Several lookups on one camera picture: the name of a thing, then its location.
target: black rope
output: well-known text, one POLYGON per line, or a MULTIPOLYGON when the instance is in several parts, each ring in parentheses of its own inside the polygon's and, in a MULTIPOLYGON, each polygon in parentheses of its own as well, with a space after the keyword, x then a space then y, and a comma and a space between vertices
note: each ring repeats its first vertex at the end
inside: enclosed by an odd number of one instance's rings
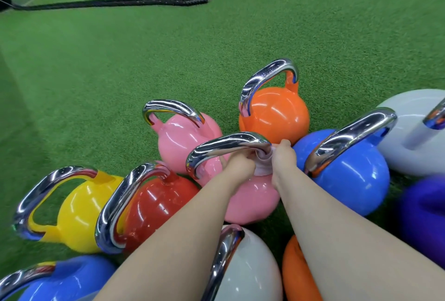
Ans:
POLYGON ((12 0, 0 0, 3 3, 3 9, 11 7, 20 11, 53 10, 53 9, 72 9, 72 8, 91 8, 105 6, 195 6, 206 4, 208 0, 86 0, 75 2, 61 2, 51 4, 41 4, 36 6, 20 6, 12 3, 12 0))

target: yellow kettlebell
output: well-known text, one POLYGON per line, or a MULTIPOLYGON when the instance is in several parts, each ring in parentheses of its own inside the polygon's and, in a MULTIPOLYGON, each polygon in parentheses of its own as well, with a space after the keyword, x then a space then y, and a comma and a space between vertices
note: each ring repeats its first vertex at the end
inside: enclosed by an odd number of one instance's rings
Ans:
MULTIPOLYGON (((13 228, 24 239, 64 243, 80 253, 101 252, 94 237, 97 218, 122 180, 122 177, 80 166, 58 169, 40 180, 23 198, 14 215, 13 228), (71 191, 62 203, 57 225, 35 223, 35 210, 61 184, 74 178, 86 181, 71 191)), ((124 220, 125 216, 118 222, 119 232, 123 230, 124 220)))

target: kettlebell handle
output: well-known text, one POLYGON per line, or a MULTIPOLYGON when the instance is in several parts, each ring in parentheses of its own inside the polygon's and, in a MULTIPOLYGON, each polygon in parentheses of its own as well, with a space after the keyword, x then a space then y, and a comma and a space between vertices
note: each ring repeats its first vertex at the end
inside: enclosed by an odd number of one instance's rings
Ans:
POLYGON ((187 157, 187 174, 198 180, 197 168, 206 160, 248 148, 255 149, 260 159, 269 158, 272 152, 272 144, 262 135, 256 132, 237 132, 197 146, 187 157))
POLYGON ((55 269, 55 262, 45 262, 5 276, 0 280, 0 301, 5 300, 32 281, 53 275, 55 269))
POLYGON ((288 58, 281 58, 273 61, 249 78, 242 88, 241 97, 238 103, 241 117, 249 117, 251 115, 251 102, 255 92, 282 71, 285 71, 286 74, 291 73, 293 84, 298 82, 298 68, 288 58))
POLYGON ((73 177, 86 176, 95 178, 97 169, 82 166, 68 166, 55 170, 44 177, 20 201, 14 214, 13 229, 24 239, 39 241, 45 232, 32 231, 29 227, 29 218, 33 211, 52 193, 62 182, 73 177))
POLYGON ((304 173, 318 177, 338 156, 366 138, 374 136, 373 144, 377 145, 396 123, 393 109, 380 107, 366 113, 321 141, 306 159, 304 173))
POLYGON ((433 130, 445 129, 445 98, 425 116, 422 122, 433 130))
POLYGON ((228 225, 222 230, 210 271, 210 279, 201 301, 213 301, 215 299, 227 267, 244 236, 245 232, 239 225, 228 225))
POLYGON ((202 127, 206 120, 203 115, 197 111, 194 107, 172 99, 156 99, 149 101, 145 104, 142 115, 148 125, 153 126, 155 123, 150 119, 150 115, 153 114, 156 118, 155 112, 168 112, 175 113, 192 121, 197 127, 202 127))
POLYGON ((161 180, 174 174, 163 163, 154 161, 145 163, 128 174, 119 184, 113 195, 108 199, 96 223, 94 236, 97 246, 107 254, 119 254, 126 242, 119 239, 118 220, 139 187, 150 177, 157 176, 161 180))

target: forearm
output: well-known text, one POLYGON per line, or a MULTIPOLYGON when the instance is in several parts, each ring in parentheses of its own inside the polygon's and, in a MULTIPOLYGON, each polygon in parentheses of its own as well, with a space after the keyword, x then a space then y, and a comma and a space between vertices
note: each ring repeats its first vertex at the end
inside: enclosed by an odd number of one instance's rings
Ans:
POLYGON ((224 172, 215 176, 130 255, 95 301, 200 300, 237 186, 224 172))
POLYGON ((440 267, 295 166, 278 177, 277 190, 324 301, 443 299, 440 267))

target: green turf floor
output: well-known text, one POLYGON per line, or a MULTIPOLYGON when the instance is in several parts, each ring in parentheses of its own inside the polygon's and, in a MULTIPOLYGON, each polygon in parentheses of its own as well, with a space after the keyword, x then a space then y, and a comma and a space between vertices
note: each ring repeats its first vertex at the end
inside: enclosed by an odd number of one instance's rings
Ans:
MULTIPOLYGON (((396 93, 445 89, 444 20, 445 0, 212 0, 1 13, 0 276, 75 255, 21 240, 10 228, 17 203, 44 175, 79 164, 125 176, 159 158, 141 116, 147 101, 185 101, 235 132, 246 79, 288 57, 301 72, 311 131, 341 127, 396 93)), ((396 231, 392 206, 409 181, 393 176, 372 221, 396 231)), ((69 189, 54 193, 37 221, 54 223, 69 189)), ((282 206, 249 228, 281 263, 292 235, 282 206)))

